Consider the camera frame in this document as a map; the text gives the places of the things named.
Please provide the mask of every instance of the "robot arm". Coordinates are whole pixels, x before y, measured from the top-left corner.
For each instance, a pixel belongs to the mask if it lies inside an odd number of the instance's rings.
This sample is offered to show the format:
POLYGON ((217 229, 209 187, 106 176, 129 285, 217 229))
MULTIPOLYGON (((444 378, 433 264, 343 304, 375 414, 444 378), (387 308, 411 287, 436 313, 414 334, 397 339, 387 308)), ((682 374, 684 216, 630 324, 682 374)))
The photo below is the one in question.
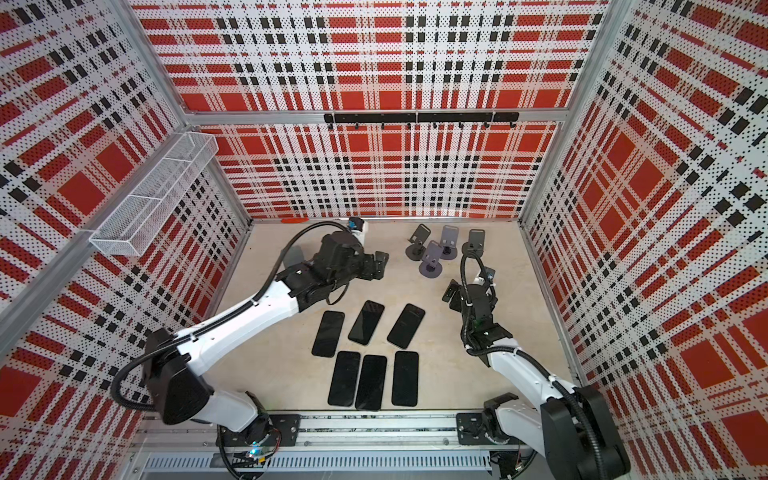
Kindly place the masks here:
POLYGON ((462 279, 467 258, 478 261, 480 273, 470 284, 451 280, 443 300, 462 314, 467 353, 501 373, 529 402, 512 393, 488 400, 477 435, 495 444, 521 440, 547 459, 557 480, 598 480, 629 472, 629 457, 602 395, 551 374, 494 323, 495 272, 478 257, 465 255, 462 279))
MULTIPOLYGON (((353 279, 382 279, 389 255, 364 253, 362 240, 366 230, 367 224, 362 220, 350 218, 348 230, 325 235, 319 252, 311 260, 274 275, 258 298, 246 299, 179 332, 171 334, 160 329, 149 335, 145 346, 145 356, 149 358, 142 362, 143 380, 151 394, 151 407, 162 420, 169 425, 188 419, 203 420, 233 432, 266 428, 266 422, 259 420, 266 417, 266 413, 254 397, 242 392, 214 390, 205 382, 204 374, 251 337, 314 303, 327 300, 332 291, 353 279), (168 349, 170 343, 176 343, 176 348, 168 349)), ((119 393, 121 373, 115 377, 118 387, 113 386, 113 397, 116 389, 119 393)))

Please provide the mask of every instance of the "metal rail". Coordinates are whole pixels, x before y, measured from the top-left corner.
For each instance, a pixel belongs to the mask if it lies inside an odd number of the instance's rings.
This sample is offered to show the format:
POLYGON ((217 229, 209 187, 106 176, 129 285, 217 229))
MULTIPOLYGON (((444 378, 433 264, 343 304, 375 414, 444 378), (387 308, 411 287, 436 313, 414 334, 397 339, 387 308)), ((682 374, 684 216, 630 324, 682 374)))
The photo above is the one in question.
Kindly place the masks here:
POLYGON ((518 112, 517 121, 565 121, 568 108, 497 108, 497 109, 456 109, 456 110, 312 110, 312 111, 230 111, 198 112, 185 115, 190 125, 262 125, 262 124, 325 124, 326 114, 475 114, 518 112))

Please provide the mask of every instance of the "plaid pattern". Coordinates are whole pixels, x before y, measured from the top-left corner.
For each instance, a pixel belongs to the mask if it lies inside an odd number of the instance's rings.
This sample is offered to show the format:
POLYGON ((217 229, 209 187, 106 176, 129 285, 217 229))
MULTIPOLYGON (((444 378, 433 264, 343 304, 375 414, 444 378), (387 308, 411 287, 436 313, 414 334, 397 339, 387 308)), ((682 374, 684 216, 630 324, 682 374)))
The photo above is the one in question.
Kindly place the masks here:
POLYGON ((255 218, 517 217, 554 123, 210 126, 255 218))
POLYGON ((768 2, 636 2, 528 229, 644 478, 768 475, 768 2))
POLYGON ((130 0, 191 111, 564 107, 608 1, 130 0))
POLYGON ((177 123, 95 2, 0 11, 0 310, 177 123))
MULTIPOLYGON (((140 258, 94 254, 0 366, 0 477, 111 478, 143 412, 109 384, 147 334, 199 323, 243 228, 203 172, 140 258)), ((138 370, 124 394, 149 400, 138 370)))

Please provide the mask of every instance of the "black smartphone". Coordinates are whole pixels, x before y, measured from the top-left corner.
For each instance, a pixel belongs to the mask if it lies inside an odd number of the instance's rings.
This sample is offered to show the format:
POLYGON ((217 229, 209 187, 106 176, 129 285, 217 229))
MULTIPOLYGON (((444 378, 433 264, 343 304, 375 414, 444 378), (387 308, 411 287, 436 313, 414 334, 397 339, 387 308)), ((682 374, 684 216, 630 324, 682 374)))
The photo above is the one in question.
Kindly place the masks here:
POLYGON ((314 356, 325 356, 332 359, 336 355, 336 346, 339 344, 343 324, 344 312, 326 311, 323 314, 320 328, 317 329, 315 344, 312 345, 314 356))
POLYGON ((387 342, 401 349, 407 349, 423 318, 424 310, 409 303, 402 309, 395 325, 389 331, 389 335, 386 337, 387 342))
POLYGON ((355 398, 356 409, 381 410, 385 374, 385 356, 366 355, 362 359, 360 382, 357 385, 357 397, 355 398))
POLYGON ((384 313, 384 306, 381 303, 366 300, 347 338, 360 345, 368 345, 382 313, 384 313))
POLYGON ((355 384, 357 384, 359 367, 360 354, 358 352, 339 352, 336 355, 331 390, 328 392, 328 405, 352 406, 355 401, 355 384))
POLYGON ((392 404, 415 407, 419 402, 419 354, 395 352, 395 372, 392 375, 392 404))

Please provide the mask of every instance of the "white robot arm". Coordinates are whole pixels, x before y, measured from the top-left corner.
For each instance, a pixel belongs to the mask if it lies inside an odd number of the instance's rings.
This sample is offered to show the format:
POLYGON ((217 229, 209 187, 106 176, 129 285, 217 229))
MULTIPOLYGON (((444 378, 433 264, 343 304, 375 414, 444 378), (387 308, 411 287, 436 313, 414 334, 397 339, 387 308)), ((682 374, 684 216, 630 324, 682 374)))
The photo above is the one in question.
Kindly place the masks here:
POLYGON ((204 375, 226 354, 267 327, 326 300, 330 293, 355 278, 380 280, 389 255, 366 254, 362 247, 368 225, 350 217, 347 226, 319 222, 298 233, 280 254, 268 281, 253 297, 202 323, 169 333, 159 329, 150 334, 145 354, 132 360, 115 376, 112 398, 129 409, 155 411, 169 424, 189 419, 226 426, 233 432, 266 428, 257 418, 266 416, 255 398, 244 392, 214 390, 204 375), (320 250, 311 260, 277 272, 288 249, 306 231, 332 226, 339 229, 325 235, 320 250), (152 404, 123 397, 120 384, 128 373, 142 366, 143 381, 152 404))

